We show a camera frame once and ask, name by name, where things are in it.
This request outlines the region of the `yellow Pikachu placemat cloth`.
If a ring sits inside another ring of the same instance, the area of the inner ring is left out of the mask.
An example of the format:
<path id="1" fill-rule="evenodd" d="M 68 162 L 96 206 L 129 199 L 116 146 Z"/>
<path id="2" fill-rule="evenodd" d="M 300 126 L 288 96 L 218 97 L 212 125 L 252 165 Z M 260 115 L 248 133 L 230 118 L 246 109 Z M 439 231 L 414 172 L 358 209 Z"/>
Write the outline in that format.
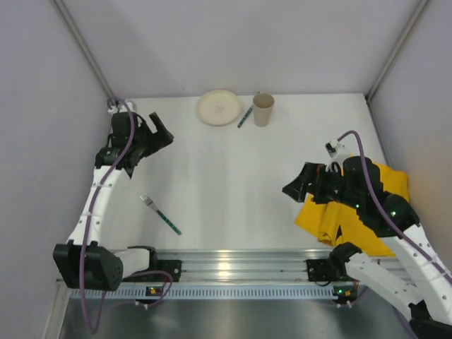
<path id="1" fill-rule="evenodd" d="M 383 188 L 409 200 L 408 175 L 387 165 L 376 164 Z M 329 246 L 351 242 L 369 256 L 393 257 L 394 253 L 359 220 L 356 212 L 339 203 L 316 204 L 307 199 L 295 219 L 296 226 Z"/>

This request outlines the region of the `fork with green handle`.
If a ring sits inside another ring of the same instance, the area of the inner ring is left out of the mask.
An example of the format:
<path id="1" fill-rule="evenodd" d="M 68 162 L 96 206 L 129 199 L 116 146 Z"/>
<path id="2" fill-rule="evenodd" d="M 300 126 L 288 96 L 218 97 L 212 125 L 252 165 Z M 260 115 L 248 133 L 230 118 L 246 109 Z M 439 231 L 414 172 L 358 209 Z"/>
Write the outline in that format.
<path id="1" fill-rule="evenodd" d="M 182 235 L 180 229 L 157 207 L 155 202 L 146 194 L 141 194 L 140 199 L 153 210 L 178 236 Z"/>

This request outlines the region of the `cream round plate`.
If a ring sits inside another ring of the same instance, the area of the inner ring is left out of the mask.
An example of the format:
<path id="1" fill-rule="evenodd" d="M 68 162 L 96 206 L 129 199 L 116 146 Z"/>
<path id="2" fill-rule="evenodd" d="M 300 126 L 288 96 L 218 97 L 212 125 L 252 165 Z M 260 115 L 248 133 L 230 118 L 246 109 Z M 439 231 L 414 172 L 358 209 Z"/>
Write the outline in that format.
<path id="1" fill-rule="evenodd" d="M 196 114 L 206 124 L 223 126 L 233 122 L 242 112 L 243 104 L 228 90 L 212 90 L 198 99 Z"/>

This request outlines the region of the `beige cup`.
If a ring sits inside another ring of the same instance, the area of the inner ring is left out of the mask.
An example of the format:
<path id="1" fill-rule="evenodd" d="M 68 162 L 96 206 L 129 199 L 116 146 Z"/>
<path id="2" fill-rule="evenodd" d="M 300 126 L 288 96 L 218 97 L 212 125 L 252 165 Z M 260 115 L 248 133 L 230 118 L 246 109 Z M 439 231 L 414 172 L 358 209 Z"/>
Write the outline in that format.
<path id="1" fill-rule="evenodd" d="M 268 93 L 258 93 L 253 98 L 254 123 L 258 127 L 265 127 L 269 124 L 275 99 Z"/>

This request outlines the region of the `knife with green handle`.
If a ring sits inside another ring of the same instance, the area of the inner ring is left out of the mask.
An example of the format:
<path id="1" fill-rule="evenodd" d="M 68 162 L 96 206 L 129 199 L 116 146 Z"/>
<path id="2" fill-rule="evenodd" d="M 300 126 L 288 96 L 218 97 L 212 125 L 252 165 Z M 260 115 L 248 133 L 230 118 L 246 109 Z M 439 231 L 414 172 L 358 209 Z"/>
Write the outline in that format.
<path id="1" fill-rule="evenodd" d="M 244 116 L 241 118 L 241 120 L 239 121 L 237 128 L 240 129 L 243 124 L 245 123 L 245 121 L 248 119 L 249 115 L 252 113 L 253 111 L 253 106 L 250 106 L 250 108 L 248 108 L 248 110 L 245 112 Z"/>

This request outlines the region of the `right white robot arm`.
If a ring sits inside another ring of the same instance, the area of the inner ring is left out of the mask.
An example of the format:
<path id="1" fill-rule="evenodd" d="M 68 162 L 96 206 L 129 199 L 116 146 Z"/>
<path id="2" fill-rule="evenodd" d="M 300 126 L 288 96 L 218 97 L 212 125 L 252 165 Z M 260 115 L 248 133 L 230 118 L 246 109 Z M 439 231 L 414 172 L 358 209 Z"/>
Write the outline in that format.
<path id="1" fill-rule="evenodd" d="M 329 165 L 307 162 L 282 192 L 301 203 L 339 203 L 393 252 L 410 276 L 395 276 L 352 242 L 337 245 L 327 262 L 336 280 L 357 280 L 390 303 L 417 338 L 451 337 L 451 274 L 442 266 L 420 219 L 406 199 L 386 191 L 379 168 L 367 157 Z"/>

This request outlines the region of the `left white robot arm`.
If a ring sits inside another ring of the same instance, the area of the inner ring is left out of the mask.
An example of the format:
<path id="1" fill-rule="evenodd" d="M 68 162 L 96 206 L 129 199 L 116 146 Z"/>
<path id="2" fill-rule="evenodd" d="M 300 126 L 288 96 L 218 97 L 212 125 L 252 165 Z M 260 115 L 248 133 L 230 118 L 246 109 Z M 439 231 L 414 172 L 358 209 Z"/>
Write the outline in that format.
<path id="1" fill-rule="evenodd" d="M 125 205 L 126 188 L 139 162 L 170 145 L 174 136 L 156 112 L 149 115 L 155 131 L 136 112 L 113 113 L 107 143 L 95 156 L 93 183 L 78 222 L 64 244 L 56 244 L 54 262 L 71 289 L 115 291 L 122 280 L 157 268 L 151 246 L 133 245 L 129 222 L 115 225 Z"/>

